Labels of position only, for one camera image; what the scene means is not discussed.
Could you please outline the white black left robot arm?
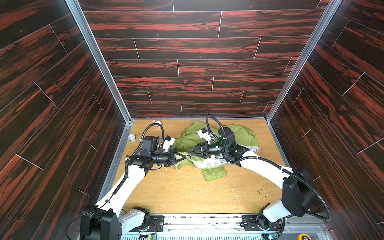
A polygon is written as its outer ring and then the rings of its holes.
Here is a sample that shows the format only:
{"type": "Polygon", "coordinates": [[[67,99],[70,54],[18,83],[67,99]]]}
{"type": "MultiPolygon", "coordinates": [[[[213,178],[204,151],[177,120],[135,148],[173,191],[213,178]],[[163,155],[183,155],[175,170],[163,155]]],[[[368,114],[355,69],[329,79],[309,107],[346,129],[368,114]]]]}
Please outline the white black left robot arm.
{"type": "Polygon", "coordinates": [[[142,138],[125,162],[125,172],[113,188],[95,205],[86,206],[80,217],[81,240],[119,240],[131,230],[150,229],[150,211],[133,207],[121,214],[125,202],[154,165],[172,166],[186,157],[171,149],[175,139],[167,136],[142,138]]]}

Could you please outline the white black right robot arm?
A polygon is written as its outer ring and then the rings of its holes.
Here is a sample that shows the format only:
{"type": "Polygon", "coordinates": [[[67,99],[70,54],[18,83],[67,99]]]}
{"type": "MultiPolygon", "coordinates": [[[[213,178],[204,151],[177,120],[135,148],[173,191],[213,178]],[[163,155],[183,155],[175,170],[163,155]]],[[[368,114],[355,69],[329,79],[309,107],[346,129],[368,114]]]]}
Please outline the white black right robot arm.
{"type": "Polygon", "coordinates": [[[290,215],[302,217],[306,214],[315,195],[309,187],[297,180],[303,179],[304,174],[264,159],[249,148],[237,144],[230,128],[219,129],[218,133],[218,139],[213,142],[208,130],[203,128],[198,131],[199,137],[206,140],[190,149],[189,154],[204,159],[223,157],[226,163],[251,170],[283,191],[281,200],[266,205],[258,213],[257,221],[262,230],[269,229],[271,224],[290,215]]]}

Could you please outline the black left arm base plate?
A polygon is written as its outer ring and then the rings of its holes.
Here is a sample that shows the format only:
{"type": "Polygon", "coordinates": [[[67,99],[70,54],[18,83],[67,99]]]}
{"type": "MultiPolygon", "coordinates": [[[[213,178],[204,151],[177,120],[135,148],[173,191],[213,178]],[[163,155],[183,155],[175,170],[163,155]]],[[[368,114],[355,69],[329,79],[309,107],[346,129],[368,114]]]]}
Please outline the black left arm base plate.
{"type": "Polygon", "coordinates": [[[162,232],[164,229],[165,216],[148,215],[144,217],[144,222],[138,230],[141,232],[162,232]]]}

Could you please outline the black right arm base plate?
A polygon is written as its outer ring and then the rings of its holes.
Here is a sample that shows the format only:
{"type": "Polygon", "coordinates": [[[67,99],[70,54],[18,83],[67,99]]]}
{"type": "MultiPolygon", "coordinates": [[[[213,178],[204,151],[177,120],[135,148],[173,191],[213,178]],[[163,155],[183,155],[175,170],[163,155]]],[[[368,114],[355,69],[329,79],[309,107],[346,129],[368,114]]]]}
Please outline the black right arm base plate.
{"type": "Polygon", "coordinates": [[[285,219],[270,222],[265,217],[259,215],[243,215],[240,226],[245,231],[275,231],[280,232],[285,225],[285,219]]]}

